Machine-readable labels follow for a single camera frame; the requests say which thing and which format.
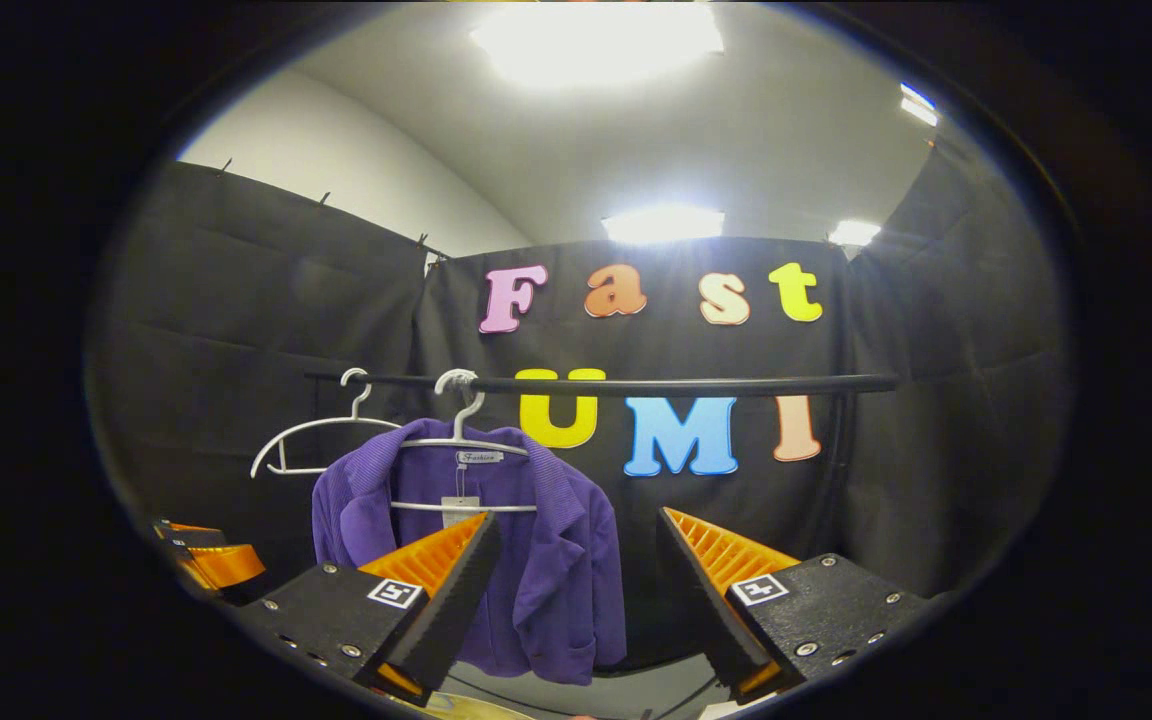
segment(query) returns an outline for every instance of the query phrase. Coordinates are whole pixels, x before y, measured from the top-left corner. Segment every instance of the cable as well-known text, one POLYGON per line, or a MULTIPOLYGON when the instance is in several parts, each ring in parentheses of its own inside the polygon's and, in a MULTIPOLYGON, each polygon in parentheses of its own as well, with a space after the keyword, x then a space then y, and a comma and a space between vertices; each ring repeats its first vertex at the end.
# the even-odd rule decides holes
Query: cable
MULTIPOLYGON (((447 676, 448 679, 456 680, 456 682, 461 683, 462 685, 468 685, 476 689, 476 691, 479 691, 480 694, 488 694, 488 696, 498 697, 500 698, 500 700, 515 703, 515 705, 530 707, 532 710, 543 710, 545 712, 553 712, 554 715, 563 715, 563 717, 589 715, 588 712, 568 712, 566 710, 554 710, 553 707, 541 707, 539 705, 531 705, 530 702, 515 700, 515 698, 506 697, 502 694, 494 694, 486 688, 479 688, 479 685, 476 685, 475 683, 467 683, 464 680, 457 679, 456 675, 452 675, 450 673, 448 673, 447 676)), ((700 694, 707 691, 710 685, 713 685, 715 682, 718 682, 718 675, 714 675, 713 679, 705 680, 705 683, 703 685, 696 688, 695 691, 689 694, 689 696, 687 696, 685 698, 682 698, 682 702, 679 702, 677 705, 670 707, 669 710, 666 710, 665 712, 662 712, 662 714, 653 717, 652 720, 662 720, 664 717, 670 714, 670 712, 675 712, 680 707, 685 706, 689 702, 696 700, 696 697, 699 697, 700 694)), ((591 717, 593 717, 594 720, 632 720, 632 719, 626 719, 624 717, 599 717, 599 715, 591 715, 591 717)))
MULTIPOLYGON (((515 705, 530 707, 532 710, 543 710, 545 712, 553 712, 554 715, 562 715, 562 717, 589 715, 588 712, 567 712, 566 710, 554 710, 553 707, 541 707, 539 705, 531 705, 530 702, 515 700, 515 698, 503 696, 502 694, 494 694, 486 688, 479 688, 475 683, 467 683, 464 680, 457 679, 456 675, 452 675, 450 673, 448 673, 447 676, 448 679, 456 680, 456 682, 461 683, 462 685, 468 685, 476 689, 476 691, 479 691, 480 694, 488 694, 488 696, 498 697, 500 698, 500 700, 508 700, 515 703, 515 705)), ((594 720, 628 720, 624 717, 597 717, 597 715, 590 715, 590 717, 593 717, 594 720)))
POLYGON ((685 698, 682 698, 682 700, 679 702, 679 705, 675 705, 669 710, 666 710, 660 715, 653 717, 652 720, 664 720, 664 717, 667 717, 668 714, 670 714, 670 712, 676 711, 682 706, 685 706, 689 702, 696 700, 696 698, 700 697, 700 694, 707 691, 717 682, 718 682, 718 675, 714 675, 713 679, 705 680, 705 684, 700 685, 699 688, 696 688, 696 692, 690 694, 690 696, 687 696, 685 698))

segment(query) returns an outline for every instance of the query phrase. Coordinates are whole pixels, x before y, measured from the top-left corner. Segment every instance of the clothing tag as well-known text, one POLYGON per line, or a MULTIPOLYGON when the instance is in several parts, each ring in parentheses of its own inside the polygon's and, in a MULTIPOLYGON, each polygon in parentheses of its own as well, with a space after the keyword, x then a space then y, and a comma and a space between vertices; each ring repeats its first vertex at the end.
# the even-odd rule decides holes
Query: clothing tag
MULTIPOLYGON (((442 507, 477 507, 479 506, 479 498, 476 497, 445 497, 442 507)), ((470 511, 444 511, 444 528, 452 528, 452 525, 460 523, 461 520, 465 520, 470 516, 470 511)))
POLYGON ((457 462, 468 464, 480 464, 480 462, 499 462, 505 460, 505 453, 500 450, 461 450, 456 454, 457 462))

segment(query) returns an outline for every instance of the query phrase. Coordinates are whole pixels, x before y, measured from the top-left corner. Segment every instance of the price tag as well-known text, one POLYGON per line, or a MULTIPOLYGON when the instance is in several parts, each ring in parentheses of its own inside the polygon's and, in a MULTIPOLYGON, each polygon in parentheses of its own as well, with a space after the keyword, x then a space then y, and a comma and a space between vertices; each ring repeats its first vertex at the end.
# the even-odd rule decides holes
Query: price tag
MULTIPOLYGON (((442 507, 477 507, 479 506, 479 498, 477 497, 445 497, 442 507)), ((470 511, 444 511, 444 528, 452 528, 452 525, 460 523, 461 520, 468 518, 470 511)))

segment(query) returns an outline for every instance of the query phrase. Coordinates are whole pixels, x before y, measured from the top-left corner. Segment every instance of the black metal rod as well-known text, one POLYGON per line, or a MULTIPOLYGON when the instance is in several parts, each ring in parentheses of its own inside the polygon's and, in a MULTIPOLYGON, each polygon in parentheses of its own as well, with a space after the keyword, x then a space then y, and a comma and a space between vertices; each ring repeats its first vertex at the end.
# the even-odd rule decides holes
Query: black metal rod
MULTIPOLYGON (((305 378, 333 379, 340 376, 305 373, 305 378)), ((355 376, 351 382, 394 384, 429 387, 435 377, 355 376)), ((832 395, 841 392, 886 392, 896 389, 896 376, 826 376, 816 378, 699 379, 699 381, 521 381, 515 378, 476 378, 470 389, 498 395, 576 395, 599 397, 772 397, 776 395, 832 395)))

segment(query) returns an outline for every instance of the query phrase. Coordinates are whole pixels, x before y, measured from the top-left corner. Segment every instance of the blue letter m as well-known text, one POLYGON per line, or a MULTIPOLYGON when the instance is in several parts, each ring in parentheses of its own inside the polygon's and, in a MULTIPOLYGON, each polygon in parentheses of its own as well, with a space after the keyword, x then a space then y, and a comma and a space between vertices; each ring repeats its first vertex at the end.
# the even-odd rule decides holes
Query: blue letter m
POLYGON ((653 446, 660 448, 672 473, 681 473, 692 447, 698 447, 696 460, 691 461, 692 473, 735 473, 736 458, 732 456, 735 402, 735 397, 697 397, 687 422, 680 423, 666 397, 626 397, 626 404, 634 410, 634 457, 626 462, 626 475, 644 478, 660 473, 653 446))

